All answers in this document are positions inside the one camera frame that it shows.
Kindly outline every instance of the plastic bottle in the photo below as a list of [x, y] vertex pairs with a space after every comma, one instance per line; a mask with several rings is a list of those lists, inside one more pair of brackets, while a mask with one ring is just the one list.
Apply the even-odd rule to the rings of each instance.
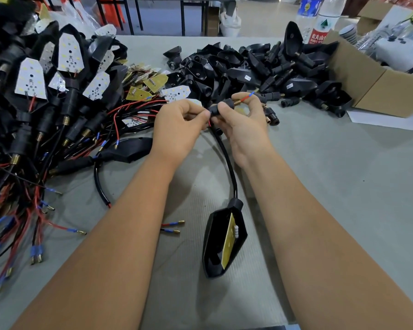
[[330, 29], [335, 27], [347, 0], [324, 0], [310, 33], [309, 44], [322, 43]]
[[301, 0], [298, 8], [296, 23], [300, 28], [305, 43], [309, 40], [310, 32], [315, 24], [318, 11], [323, 0]]

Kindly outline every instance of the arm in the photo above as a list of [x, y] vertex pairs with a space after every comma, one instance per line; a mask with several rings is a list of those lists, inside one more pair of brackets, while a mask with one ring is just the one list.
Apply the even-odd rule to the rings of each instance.
[[188, 100], [161, 108], [133, 180], [12, 329], [139, 327], [168, 186], [208, 118]]
[[220, 104], [214, 122], [248, 175], [301, 328], [413, 329], [413, 303], [275, 152], [259, 99], [246, 102], [249, 118]]

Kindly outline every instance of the hand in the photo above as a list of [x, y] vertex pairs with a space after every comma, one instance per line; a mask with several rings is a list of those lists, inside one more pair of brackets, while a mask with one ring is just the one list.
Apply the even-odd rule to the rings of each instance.
[[193, 149], [200, 131], [206, 128], [209, 116], [208, 110], [188, 99], [161, 107], [154, 121], [150, 156], [176, 170]]
[[[246, 92], [232, 95], [232, 99], [243, 99]], [[271, 150], [272, 145], [268, 136], [265, 113], [256, 95], [244, 101], [249, 106], [249, 115], [243, 116], [231, 109], [225, 103], [218, 104], [219, 117], [211, 120], [217, 125], [231, 143], [232, 156], [244, 170], [264, 151]]]

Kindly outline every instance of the gray table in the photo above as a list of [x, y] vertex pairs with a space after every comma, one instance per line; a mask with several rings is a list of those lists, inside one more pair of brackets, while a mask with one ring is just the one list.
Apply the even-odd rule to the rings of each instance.
[[[164, 66], [162, 52], [177, 45], [182, 46], [184, 57], [219, 40], [234, 48], [278, 40], [119, 39], [128, 46], [129, 60], [153, 66]], [[413, 132], [353, 124], [347, 116], [336, 119], [307, 104], [289, 109], [270, 106], [280, 119], [280, 125], [270, 127], [278, 152], [413, 300]], [[101, 180], [112, 199], [121, 194], [141, 163], [104, 166]], [[209, 213], [226, 205], [231, 190], [214, 139], [202, 133], [170, 186], [165, 221], [186, 220], [187, 224], [180, 236], [159, 239], [142, 329], [248, 329], [293, 320], [253, 193], [239, 170], [237, 175], [248, 239], [225, 276], [206, 280], [201, 268], [205, 224]], [[62, 198], [51, 197], [57, 209], [55, 222], [89, 231], [104, 215], [106, 208], [90, 170], [51, 184], [66, 193]], [[27, 250], [0, 294], [0, 330], [9, 328], [82, 238], [47, 229], [45, 240], [46, 261], [29, 266]]]

